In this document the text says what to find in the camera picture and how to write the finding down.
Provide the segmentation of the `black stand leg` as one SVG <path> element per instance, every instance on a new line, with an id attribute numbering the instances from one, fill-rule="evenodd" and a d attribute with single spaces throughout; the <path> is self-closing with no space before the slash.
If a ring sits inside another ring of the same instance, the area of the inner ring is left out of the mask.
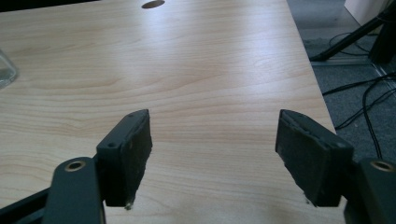
<path id="1" fill-rule="evenodd" d="M 386 9 L 380 12 L 376 17 L 364 23 L 363 26 L 355 30 L 354 32 L 348 34 L 345 38 L 337 42 L 335 45 L 330 46 L 328 49 L 322 51 L 316 56 L 309 58 L 311 62 L 323 62 L 330 59 L 335 54 L 339 53 L 341 50 L 349 47 L 351 44 L 355 43 L 365 35 L 371 33 L 374 29 L 385 24 L 386 22 L 391 22 L 391 17 L 396 15 L 396 2 L 391 3 Z"/>

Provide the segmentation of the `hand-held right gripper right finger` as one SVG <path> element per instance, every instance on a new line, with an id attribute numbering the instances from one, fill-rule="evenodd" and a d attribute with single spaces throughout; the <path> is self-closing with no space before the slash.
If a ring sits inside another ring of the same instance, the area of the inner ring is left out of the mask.
<path id="1" fill-rule="evenodd" d="M 354 148 L 308 116 L 279 112 L 276 153 L 314 206 L 334 207 L 341 200 L 341 175 Z"/>

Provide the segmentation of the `clear glass container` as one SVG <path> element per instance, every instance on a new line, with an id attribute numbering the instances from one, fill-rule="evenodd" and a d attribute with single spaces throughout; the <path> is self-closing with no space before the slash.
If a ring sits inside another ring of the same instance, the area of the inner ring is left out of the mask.
<path id="1" fill-rule="evenodd" d="M 18 77 L 18 69 L 8 56 L 0 50 L 0 89 L 10 85 Z"/>

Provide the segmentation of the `white board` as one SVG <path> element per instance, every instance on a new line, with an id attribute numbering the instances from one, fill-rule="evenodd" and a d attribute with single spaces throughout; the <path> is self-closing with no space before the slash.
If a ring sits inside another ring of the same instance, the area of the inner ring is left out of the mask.
<path id="1" fill-rule="evenodd" d="M 346 0 L 345 8 L 359 24 L 363 25 L 376 17 L 393 0 Z"/>

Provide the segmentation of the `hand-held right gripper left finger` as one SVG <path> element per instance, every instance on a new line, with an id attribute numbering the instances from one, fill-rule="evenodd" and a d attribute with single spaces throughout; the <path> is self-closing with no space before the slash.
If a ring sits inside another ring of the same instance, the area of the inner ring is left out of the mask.
<path id="1" fill-rule="evenodd" d="M 151 149 L 147 109 L 126 115 L 98 144 L 95 161 L 107 206 L 132 207 Z"/>

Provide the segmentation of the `black stand base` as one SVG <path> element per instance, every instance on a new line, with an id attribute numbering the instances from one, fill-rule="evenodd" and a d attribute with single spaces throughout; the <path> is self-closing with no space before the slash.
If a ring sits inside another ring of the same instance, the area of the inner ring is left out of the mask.
<path id="1" fill-rule="evenodd" d="M 373 63 L 389 63 L 396 54 L 396 21 L 386 22 L 369 53 Z"/>

